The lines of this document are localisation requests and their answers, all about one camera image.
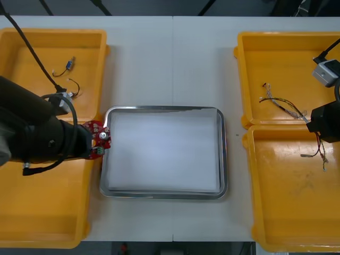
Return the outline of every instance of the wire bundle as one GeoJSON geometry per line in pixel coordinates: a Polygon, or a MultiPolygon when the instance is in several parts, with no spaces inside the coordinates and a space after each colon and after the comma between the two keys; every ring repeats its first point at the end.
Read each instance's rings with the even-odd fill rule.
{"type": "MultiPolygon", "coordinates": [[[[263,85],[263,87],[265,87],[267,89],[267,98],[263,98],[263,97],[260,97],[260,102],[263,102],[263,101],[266,101],[266,100],[271,100],[277,107],[279,107],[280,109],[283,109],[285,112],[289,113],[291,116],[297,116],[297,118],[302,118],[306,124],[309,122],[306,117],[302,114],[302,112],[289,100],[287,99],[284,99],[284,98],[279,98],[279,97],[272,97],[271,96],[271,92],[270,92],[270,85],[269,86],[266,86],[266,83],[263,85]],[[288,104],[292,109],[294,109],[297,113],[293,113],[291,114],[291,111],[287,110],[286,108],[282,107],[281,105],[279,105],[277,102],[275,101],[281,101],[281,102],[284,102],[286,104],[288,104]]],[[[312,157],[315,157],[318,153],[320,153],[320,157],[322,159],[322,168],[324,171],[326,171],[326,168],[325,168],[325,163],[328,163],[328,160],[326,158],[326,150],[325,150],[325,146],[324,146],[324,143],[323,141],[321,140],[320,138],[320,135],[315,132],[315,135],[317,137],[317,143],[318,143],[318,150],[315,152],[315,154],[313,155],[310,155],[310,154],[300,154],[300,157],[303,157],[303,158],[312,158],[312,157]]]]}

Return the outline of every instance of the table surface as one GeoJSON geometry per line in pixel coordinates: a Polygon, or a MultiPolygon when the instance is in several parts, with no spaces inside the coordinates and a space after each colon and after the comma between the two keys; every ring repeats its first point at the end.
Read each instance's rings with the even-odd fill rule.
{"type": "MultiPolygon", "coordinates": [[[[21,27],[104,29],[101,112],[113,105],[213,106],[225,117],[229,187],[216,201],[115,199],[91,187],[88,241],[251,241],[252,207],[242,147],[233,49],[241,31],[338,31],[340,18],[15,16],[21,27]]],[[[2,17],[0,28],[11,25],[2,17]]]]}

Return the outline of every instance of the tray rim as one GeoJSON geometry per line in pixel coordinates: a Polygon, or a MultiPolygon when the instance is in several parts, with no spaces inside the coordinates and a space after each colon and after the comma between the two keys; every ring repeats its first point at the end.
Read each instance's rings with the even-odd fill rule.
{"type": "Polygon", "coordinates": [[[199,193],[199,192],[174,192],[172,194],[166,192],[158,193],[146,193],[146,191],[111,191],[109,190],[105,182],[102,181],[102,177],[105,176],[107,170],[105,166],[107,164],[107,153],[103,157],[103,164],[100,175],[100,193],[106,197],[124,197],[124,198],[159,198],[159,199],[219,199],[223,197],[228,189],[228,177],[227,177],[227,151],[226,151],[226,133],[225,133],[225,120],[222,112],[215,107],[198,107],[198,106],[113,106],[105,114],[104,127],[110,125],[109,115],[112,112],[121,110],[155,110],[155,111],[188,111],[194,109],[216,109],[217,114],[220,117],[221,126],[218,129],[219,139],[219,170],[220,170],[220,182],[221,189],[216,193],[199,193]]]}
{"type": "Polygon", "coordinates": [[[268,252],[338,252],[340,243],[335,245],[289,245],[289,244],[270,244],[266,239],[265,221],[262,209],[262,199],[260,192],[260,181],[258,169],[256,166],[256,151],[254,132],[255,131],[305,131],[308,129],[305,125],[253,125],[242,138],[242,144],[247,152],[248,169],[251,177],[251,198],[253,208],[253,227],[252,238],[258,242],[263,249],[268,252]]]}
{"type": "Polygon", "coordinates": [[[237,58],[237,66],[239,70],[239,79],[241,86],[241,97],[243,106],[243,116],[241,118],[242,126],[248,129],[252,125],[303,125],[303,120],[262,120],[253,117],[253,111],[250,100],[250,90],[248,82],[247,65],[245,63],[243,38],[244,37],[324,37],[324,36],[338,36],[340,31],[243,31],[237,36],[237,46],[234,48],[234,56],[237,58]]]}

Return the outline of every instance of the white paper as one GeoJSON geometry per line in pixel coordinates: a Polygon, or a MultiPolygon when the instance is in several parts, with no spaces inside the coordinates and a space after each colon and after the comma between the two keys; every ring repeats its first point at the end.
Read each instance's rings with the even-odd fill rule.
{"type": "Polygon", "coordinates": [[[114,113],[110,128],[110,190],[219,190],[216,109],[114,113]]]}

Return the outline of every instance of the yellow tray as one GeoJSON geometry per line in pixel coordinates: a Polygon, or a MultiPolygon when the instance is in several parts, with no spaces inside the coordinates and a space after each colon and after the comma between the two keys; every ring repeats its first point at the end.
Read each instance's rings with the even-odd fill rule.
{"type": "Polygon", "coordinates": [[[63,162],[22,176],[22,164],[0,168],[0,247],[73,248],[87,235],[93,160],[63,162]]]}
{"type": "MultiPolygon", "coordinates": [[[[318,56],[340,37],[340,32],[243,32],[234,50],[239,64],[243,101],[242,124],[304,124],[295,120],[270,101],[259,103],[266,96],[262,85],[271,84],[273,97],[293,102],[300,111],[311,111],[334,101],[334,90],[324,87],[312,76],[318,56]]],[[[335,47],[327,59],[340,59],[335,47]]]]}
{"type": "Polygon", "coordinates": [[[252,179],[254,240],[267,251],[340,251],[340,144],[326,143],[322,170],[315,134],[303,125],[254,125],[243,137],[252,179]]]}
{"type": "MultiPolygon", "coordinates": [[[[23,29],[23,32],[46,70],[59,74],[67,62],[75,56],[73,69],[61,77],[52,77],[68,92],[77,91],[73,101],[79,122],[99,119],[99,103],[104,72],[106,32],[86,29],[23,29]]],[[[53,84],[46,78],[22,38],[14,28],[0,30],[0,75],[42,96],[55,93],[53,84]]],[[[62,116],[72,121],[72,115],[62,116]]]]}
{"type": "MultiPolygon", "coordinates": [[[[23,29],[52,74],[62,72],[75,56],[71,72],[53,78],[68,91],[77,91],[73,103],[78,121],[100,119],[99,103],[104,71],[106,33],[102,30],[23,29]]],[[[15,29],[0,30],[0,75],[42,96],[55,93],[15,29]]],[[[66,121],[72,115],[61,116],[66,121]]],[[[87,211],[89,160],[66,161],[45,173],[22,176],[22,164],[0,168],[0,247],[73,248],[89,231],[87,211]]]]}

